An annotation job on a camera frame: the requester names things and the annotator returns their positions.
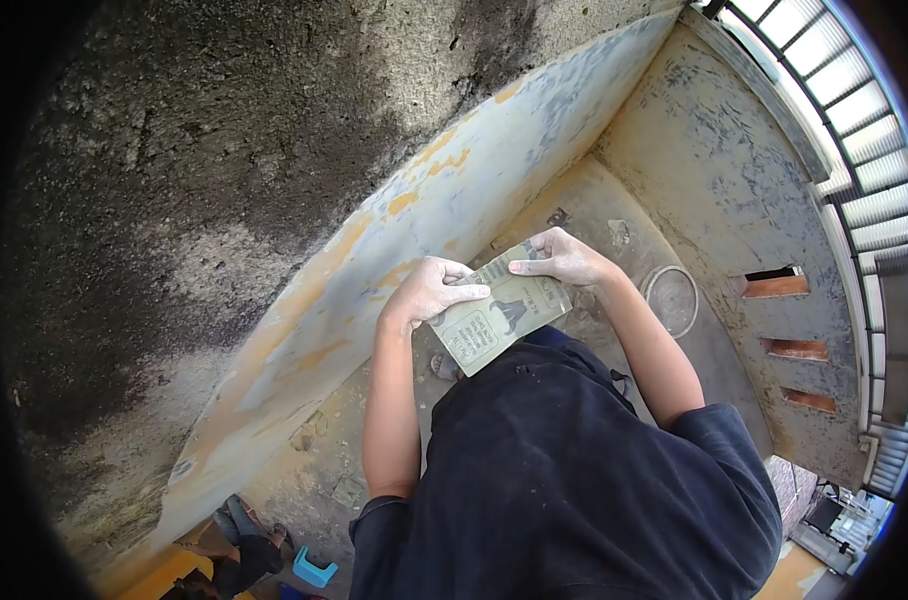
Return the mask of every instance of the black t-shirt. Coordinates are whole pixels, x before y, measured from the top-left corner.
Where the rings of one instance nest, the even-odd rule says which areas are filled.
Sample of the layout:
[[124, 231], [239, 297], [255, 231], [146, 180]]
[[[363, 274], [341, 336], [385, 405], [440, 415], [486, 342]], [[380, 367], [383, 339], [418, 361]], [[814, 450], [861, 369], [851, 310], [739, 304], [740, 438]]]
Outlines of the black t-shirt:
[[641, 422], [580, 342], [519, 343], [437, 403], [413, 497], [351, 523], [351, 598], [750, 598], [781, 542], [737, 410]]
[[230, 600], [246, 592], [265, 573], [279, 573], [284, 568], [280, 548], [262, 535], [241, 535], [237, 546], [241, 550], [241, 561], [231, 558], [214, 560], [214, 579], [221, 600]]

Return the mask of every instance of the person sitting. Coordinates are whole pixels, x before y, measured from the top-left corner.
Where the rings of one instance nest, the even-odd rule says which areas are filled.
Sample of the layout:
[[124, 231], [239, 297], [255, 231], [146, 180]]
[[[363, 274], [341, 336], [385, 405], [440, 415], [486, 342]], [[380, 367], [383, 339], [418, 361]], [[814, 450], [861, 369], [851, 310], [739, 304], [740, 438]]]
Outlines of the person sitting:
[[246, 592], [266, 573], [276, 574], [284, 568], [280, 554], [280, 545], [287, 537], [284, 526], [278, 523], [273, 532], [268, 533], [257, 513], [236, 494], [227, 498], [226, 504], [227, 510], [220, 508], [211, 517], [230, 547], [206, 549], [196, 543], [181, 544], [214, 564], [211, 582], [190, 583], [195, 597], [197, 593], [204, 593], [210, 598], [230, 600]]

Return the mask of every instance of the person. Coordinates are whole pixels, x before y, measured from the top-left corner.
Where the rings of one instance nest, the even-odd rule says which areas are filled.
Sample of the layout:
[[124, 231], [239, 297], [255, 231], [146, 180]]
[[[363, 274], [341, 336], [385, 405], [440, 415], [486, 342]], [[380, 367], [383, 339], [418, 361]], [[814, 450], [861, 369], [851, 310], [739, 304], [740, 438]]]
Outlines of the person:
[[220, 508], [211, 517], [230, 547], [206, 549], [196, 543], [181, 544], [214, 564], [214, 577], [210, 582], [185, 585], [185, 588], [192, 588], [194, 597], [203, 593], [210, 598], [230, 600], [246, 592], [266, 573], [279, 573], [284, 567], [280, 554], [280, 546], [288, 535], [284, 526], [274, 525], [273, 531], [268, 533], [257, 513], [236, 494], [227, 498], [226, 505], [227, 510]]
[[484, 285], [426, 257], [376, 325], [362, 458], [370, 501], [350, 524], [350, 597], [750, 598], [781, 544], [776, 497], [737, 410], [705, 405], [683, 351], [616, 265], [560, 228], [520, 276], [588, 288], [656, 427], [604, 364], [535, 331], [437, 402], [420, 477], [411, 334]]

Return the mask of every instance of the rectangular opening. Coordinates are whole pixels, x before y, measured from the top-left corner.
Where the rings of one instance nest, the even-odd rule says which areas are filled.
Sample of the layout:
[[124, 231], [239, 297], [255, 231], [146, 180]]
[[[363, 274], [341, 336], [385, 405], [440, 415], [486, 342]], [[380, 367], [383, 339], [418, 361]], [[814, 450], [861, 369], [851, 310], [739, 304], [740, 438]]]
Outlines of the rectangular opening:
[[837, 413], [837, 403], [834, 402], [833, 398], [826, 395], [791, 390], [790, 388], [780, 388], [780, 392], [784, 394], [784, 400], [787, 402], [816, 408], [825, 413]]
[[784, 267], [775, 270], [759, 270], [744, 275], [741, 298], [775, 298], [810, 294], [807, 276], [800, 267]]
[[827, 360], [827, 344], [808, 340], [773, 340], [761, 338], [764, 352], [771, 356], [802, 358], [804, 360]]

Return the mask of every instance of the blue plastic stool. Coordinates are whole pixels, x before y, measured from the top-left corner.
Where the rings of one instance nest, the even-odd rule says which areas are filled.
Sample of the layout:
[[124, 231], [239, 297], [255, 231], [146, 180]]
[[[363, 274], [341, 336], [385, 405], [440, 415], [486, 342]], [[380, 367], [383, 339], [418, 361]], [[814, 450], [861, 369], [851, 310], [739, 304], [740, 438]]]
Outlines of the blue plastic stool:
[[300, 546], [297, 558], [293, 560], [293, 574], [311, 584], [315, 588], [323, 588], [337, 572], [337, 564], [331, 562], [327, 568], [320, 568], [307, 562], [307, 546]]

